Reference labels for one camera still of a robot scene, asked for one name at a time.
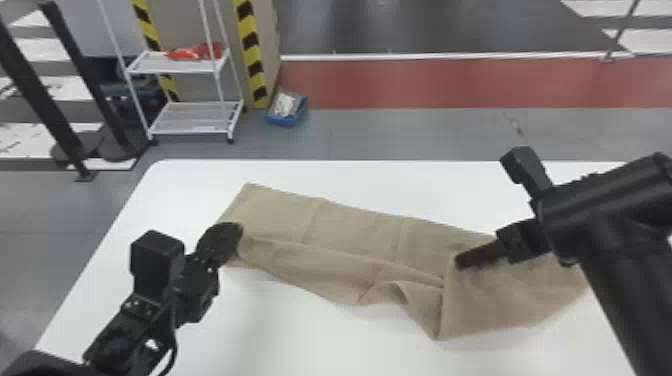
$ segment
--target wire shelf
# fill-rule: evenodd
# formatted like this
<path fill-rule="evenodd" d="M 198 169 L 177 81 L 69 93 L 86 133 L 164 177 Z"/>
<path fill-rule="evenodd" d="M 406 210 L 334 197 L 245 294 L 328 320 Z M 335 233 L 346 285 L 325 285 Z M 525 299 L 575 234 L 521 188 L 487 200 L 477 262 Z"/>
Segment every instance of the wire shelf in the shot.
<path fill-rule="evenodd" d="M 243 101 L 169 102 L 152 124 L 152 134 L 233 132 Z"/>
<path fill-rule="evenodd" d="M 129 74 L 188 74 L 188 73 L 215 73 L 224 67 L 231 51 L 227 48 L 222 51 L 222 57 L 216 60 L 173 60 L 165 52 L 143 51 L 131 65 L 126 68 Z"/>

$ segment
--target yellow and black striped pole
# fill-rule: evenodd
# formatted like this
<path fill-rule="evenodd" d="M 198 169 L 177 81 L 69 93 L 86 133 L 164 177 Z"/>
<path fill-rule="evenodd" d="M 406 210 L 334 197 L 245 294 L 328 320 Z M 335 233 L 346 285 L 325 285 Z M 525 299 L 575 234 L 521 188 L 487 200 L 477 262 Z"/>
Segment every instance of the yellow and black striped pole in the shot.
<path fill-rule="evenodd" d="M 131 0 L 135 16 L 138 18 L 142 35 L 145 37 L 147 47 L 152 51 L 161 51 L 161 42 L 159 42 L 159 33 L 156 31 L 156 26 L 152 22 L 152 16 L 149 11 L 148 0 Z M 161 87 L 168 93 L 170 99 L 174 102 L 179 102 L 180 97 L 177 93 L 177 85 L 175 78 L 168 74 L 161 75 Z"/>
<path fill-rule="evenodd" d="M 270 93 L 266 86 L 266 74 L 262 60 L 257 19 L 251 0 L 233 0 L 238 21 L 238 37 L 243 47 L 243 62 L 248 75 L 250 94 L 254 108 L 267 108 L 270 105 Z"/>

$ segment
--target stand base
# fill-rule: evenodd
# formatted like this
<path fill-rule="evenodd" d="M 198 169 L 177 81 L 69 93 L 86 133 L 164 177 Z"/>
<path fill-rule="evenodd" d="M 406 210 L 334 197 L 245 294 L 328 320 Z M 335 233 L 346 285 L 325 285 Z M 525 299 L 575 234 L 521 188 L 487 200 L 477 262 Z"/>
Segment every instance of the stand base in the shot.
<path fill-rule="evenodd" d="M 77 175 L 75 178 L 75 182 L 77 183 L 90 183 L 96 179 L 96 176 L 98 176 L 98 171 L 91 171 L 89 170 L 89 174 L 86 176 L 82 175 Z"/>
<path fill-rule="evenodd" d="M 108 132 L 105 133 L 103 142 L 98 147 L 98 154 L 108 162 L 123 162 L 133 158 L 139 158 L 149 147 L 149 140 L 142 131 L 126 131 L 129 144 L 119 145 L 117 140 Z"/>
<path fill-rule="evenodd" d="M 77 133 L 77 136 L 82 143 L 82 148 L 75 151 L 77 157 L 81 160 L 95 157 L 98 152 L 98 146 L 103 141 L 103 136 L 100 134 L 100 132 L 80 132 Z M 51 158 L 53 158 L 54 162 L 56 162 L 58 165 L 67 165 L 71 162 L 58 144 L 51 148 L 50 154 Z"/>

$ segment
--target beige cloth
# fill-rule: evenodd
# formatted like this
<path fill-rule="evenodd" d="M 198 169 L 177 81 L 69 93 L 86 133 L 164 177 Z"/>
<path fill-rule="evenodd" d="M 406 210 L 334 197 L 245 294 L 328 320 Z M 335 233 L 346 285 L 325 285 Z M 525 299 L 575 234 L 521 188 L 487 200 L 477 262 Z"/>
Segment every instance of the beige cloth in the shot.
<path fill-rule="evenodd" d="M 534 325 L 586 287 L 552 256 L 458 271 L 457 253 L 493 237 L 258 185 L 220 221 L 243 225 L 244 264 L 335 302 L 402 304 L 437 339 Z"/>

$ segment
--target white table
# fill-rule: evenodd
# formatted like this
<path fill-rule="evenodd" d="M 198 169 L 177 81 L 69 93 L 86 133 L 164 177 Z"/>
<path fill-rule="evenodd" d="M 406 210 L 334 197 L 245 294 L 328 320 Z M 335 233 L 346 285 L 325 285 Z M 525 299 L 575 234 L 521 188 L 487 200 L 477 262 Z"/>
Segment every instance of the white table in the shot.
<path fill-rule="evenodd" d="M 616 163 L 548 163 L 556 183 Z M 138 185 L 37 348 L 79 361 L 132 288 L 129 245 L 155 229 L 193 249 L 245 182 L 492 232 L 531 214 L 496 162 L 163 161 Z M 396 306 L 334 304 L 223 268 L 206 318 L 178 332 L 172 375 L 631 376 L 592 294 L 547 322 L 437 342 Z"/>

